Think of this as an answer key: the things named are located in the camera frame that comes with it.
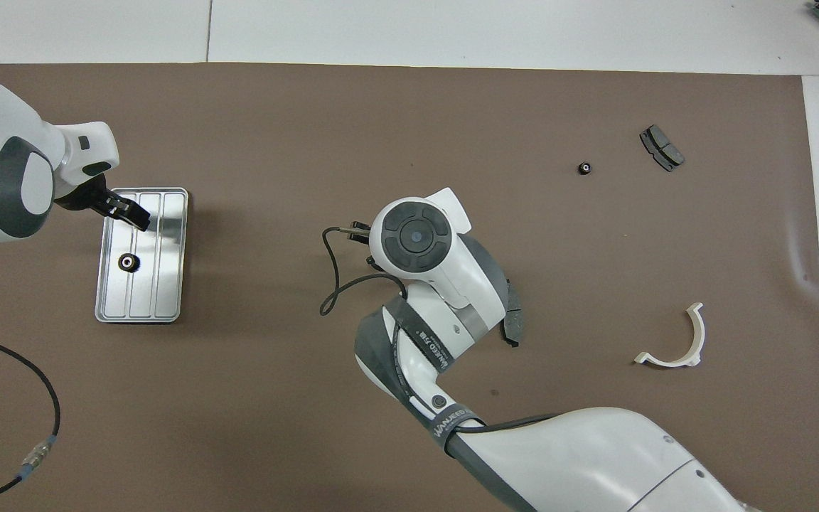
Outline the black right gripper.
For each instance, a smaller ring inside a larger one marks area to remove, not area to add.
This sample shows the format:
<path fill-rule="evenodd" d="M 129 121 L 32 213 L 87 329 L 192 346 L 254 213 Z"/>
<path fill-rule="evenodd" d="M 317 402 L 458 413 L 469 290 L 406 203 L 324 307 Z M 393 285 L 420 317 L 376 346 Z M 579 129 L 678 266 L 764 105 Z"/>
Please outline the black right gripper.
<path fill-rule="evenodd" d="M 370 225 L 354 220 L 350 224 L 350 228 L 352 230 L 352 233 L 350 234 L 350 240 L 352 240 L 352 242 L 358 242 L 364 245 L 368 245 L 368 243 L 370 243 L 370 237 L 368 237 L 370 236 L 371 229 Z M 371 266 L 371 268 L 375 269 L 376 271 L 378 272 L 382 271 L 380 266 L 377 265 L 376 260 L 373 258 L 373 256 L 368 255 L 366 258 L 366 263 L 368 266 Z"/>

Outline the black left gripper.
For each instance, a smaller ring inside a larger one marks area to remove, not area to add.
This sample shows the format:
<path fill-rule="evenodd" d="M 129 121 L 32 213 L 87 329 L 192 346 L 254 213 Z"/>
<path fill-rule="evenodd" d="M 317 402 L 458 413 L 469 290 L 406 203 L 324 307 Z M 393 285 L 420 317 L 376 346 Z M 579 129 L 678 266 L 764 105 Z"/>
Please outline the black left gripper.
<path fill-rule="evenodd" d="M 91 210 L 104 217 L 121 218 L 140 231 L 147 231 L 151 214 L 136 201 L 117 195 L 107 187 L 105 175 L 97 175 L 80 184 L 74 191 L 56 198 L 55 203 L 66 210 Z"/>

